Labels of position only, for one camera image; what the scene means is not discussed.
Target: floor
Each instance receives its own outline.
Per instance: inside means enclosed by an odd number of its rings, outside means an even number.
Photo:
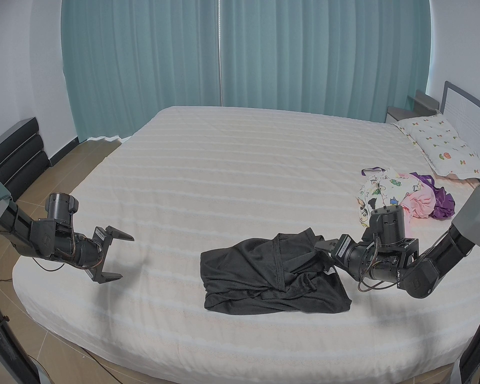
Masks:
[[[45,199],[51,192],[71,193],[73,189],[111,152],[120,141],[87,141],[66,155],[54,167],[47,169],[19,198],[17,204],[33,219],[46,217]],[[19,258],[13,247],[0,237],[0,279],[12,277],[12,269]],[[10,318],[10,327],[33,358],[48,371],[56,384],[117,383],[82,349],[35,323],[26,313],[13,289],[12,282],[0,282],[0,309]],[[131,371],[95,356],[124,384],[168,384],[145,374]],[[439,383],[451,370],[451,365],[438,368],[401,384]],[[0,364],[0,383],[14,384]]]

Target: white headboard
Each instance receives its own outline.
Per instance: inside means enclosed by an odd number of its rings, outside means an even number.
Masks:
[[[440,112],[480,156],[480,100],[446,81]]]

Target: pink fabric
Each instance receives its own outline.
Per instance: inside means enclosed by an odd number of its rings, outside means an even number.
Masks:
[[[422,188],[411,193],[402,200],[400,205],[403,207],[403,216],[405,219],[405,236],[412,238],[410,220],[412,217],[427,218],[435,208],[436,199],[433,189],[422,183]]]

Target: purple clothing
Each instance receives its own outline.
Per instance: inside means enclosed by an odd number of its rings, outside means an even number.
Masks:
[[[430,217],[445,220],[455,214],[455,201],[451,194],[447,194],[445,188],[436,188],[435,180],[430,175],[419,175],[417,172],[412,172],[410,175],[420,179],[424,184],[433,189],[435,193],[435,208],[430,213]]]

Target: white bed sheet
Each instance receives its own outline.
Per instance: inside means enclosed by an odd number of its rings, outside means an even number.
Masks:
[[[362,168],[432,173],[396,127],[307,113],[172,107],[109,155],[74,191],[75,230],[112,225],[98,285],[84,271],[41,270],[20,257],[18,297],[32,318],[101,357],[183,384],[397,383],[453,362],[480,322],[480,252],[428,298],[360,293],[340,271],[351,310],[229,316],[203,308],[200,253],[312,227],[359,240]],[[472,192],[441,179],[459,209]],[[450,220],[413,219],[420,251]]]

